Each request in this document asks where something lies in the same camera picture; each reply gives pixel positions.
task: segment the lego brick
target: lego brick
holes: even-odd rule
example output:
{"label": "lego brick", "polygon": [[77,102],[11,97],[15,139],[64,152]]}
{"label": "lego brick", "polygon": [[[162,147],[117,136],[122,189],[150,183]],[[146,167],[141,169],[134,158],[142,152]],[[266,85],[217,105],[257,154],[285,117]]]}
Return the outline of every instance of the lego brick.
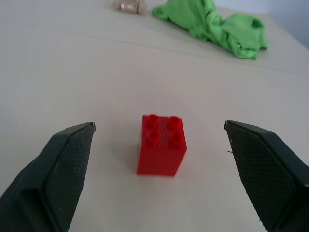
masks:
{"label": "lego brick", "polygon": [[186,151],[180,118],[143,115],[138,174],[175,176]]}

